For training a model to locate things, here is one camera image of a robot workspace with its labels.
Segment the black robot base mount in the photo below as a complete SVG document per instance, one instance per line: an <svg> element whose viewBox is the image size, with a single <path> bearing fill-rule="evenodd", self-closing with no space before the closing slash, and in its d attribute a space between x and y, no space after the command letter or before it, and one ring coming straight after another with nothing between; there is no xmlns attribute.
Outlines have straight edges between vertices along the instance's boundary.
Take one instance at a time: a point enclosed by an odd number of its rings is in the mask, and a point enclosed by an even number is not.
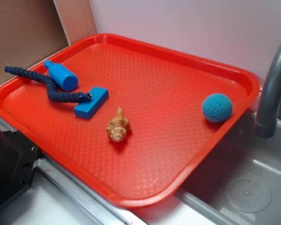
<svg viewBox="0 0 281 225"><path fill-rule="evenodd" d="M0 130L0 210L30 188L38 155L21 132Z"/></svg>

